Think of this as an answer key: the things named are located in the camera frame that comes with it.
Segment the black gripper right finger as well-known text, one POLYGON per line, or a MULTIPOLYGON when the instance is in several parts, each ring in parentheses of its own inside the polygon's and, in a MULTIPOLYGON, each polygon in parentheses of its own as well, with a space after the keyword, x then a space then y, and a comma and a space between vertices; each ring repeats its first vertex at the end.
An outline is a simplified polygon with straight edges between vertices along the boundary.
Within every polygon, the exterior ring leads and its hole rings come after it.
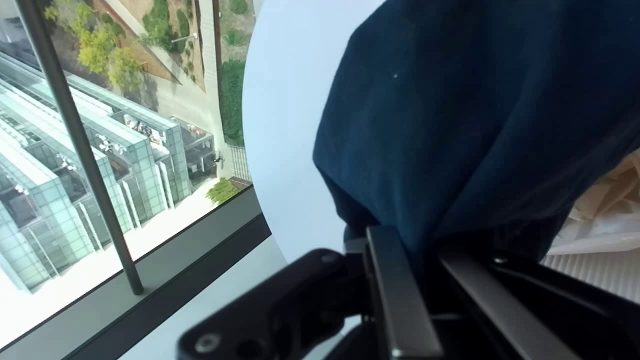
POLYGON ((521 360, 581 360, 487 266, 464 255, 444 255, 443 266, 521 360))

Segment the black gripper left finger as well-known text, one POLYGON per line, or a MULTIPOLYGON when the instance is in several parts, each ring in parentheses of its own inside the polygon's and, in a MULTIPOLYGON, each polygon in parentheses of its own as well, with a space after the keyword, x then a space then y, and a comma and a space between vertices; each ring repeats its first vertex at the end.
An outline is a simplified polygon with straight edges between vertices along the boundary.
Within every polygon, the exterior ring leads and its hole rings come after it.
POLYGON ((398 235, 371 226, 364 262, 385 360, 440 360, 444 348, 398 235))

